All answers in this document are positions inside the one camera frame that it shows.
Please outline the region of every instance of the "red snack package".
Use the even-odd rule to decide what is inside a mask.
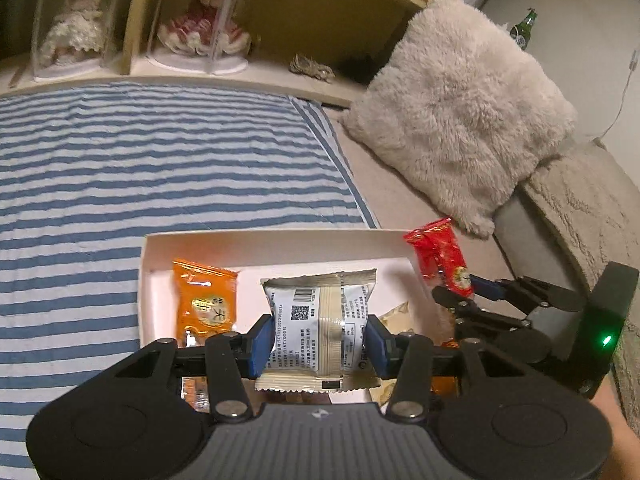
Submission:
[[[464,256],[451,228],[451,218],[414,229],[405,234],[404,239],[414,246],[425,280],[439,277],[443,285],[461,296],[474,293]]]

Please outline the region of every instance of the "barcode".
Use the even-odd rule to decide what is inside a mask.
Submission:
[[[309,307],[306,305],[291,305],[291,320],[309,319]]]
[[[302,301],[303,303],[311,303],[313,301],[314,290],[312,288],[297,288],[293,293],[293,301],[297,303]]]

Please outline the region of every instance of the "cardboard box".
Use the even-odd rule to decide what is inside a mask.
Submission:
[[[238,332],[270,313],[260,280],[377,268],[369,313],[384,314],[408,301],[414,330],[434,343],[450,337],[448,314],[426,293],[414,249],[402,230],[226,230],[146,237],[138,285],[140,345],[175,337],[175,258],[238,270]],[[334,402],[367,400],[363,393],[336,394]]]

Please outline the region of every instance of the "bare skin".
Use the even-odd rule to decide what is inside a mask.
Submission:
[[[600,480],[640,480],[640,440],[626,423],[608,377],[591,402],[609,421],[613,434],[613,448]]]

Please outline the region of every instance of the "striped bedsheet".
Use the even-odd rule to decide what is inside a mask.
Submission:
[[[146,234],[375,227],[319,105],[112,83],[0,100],[0,479],[45,403],[138,348]]]

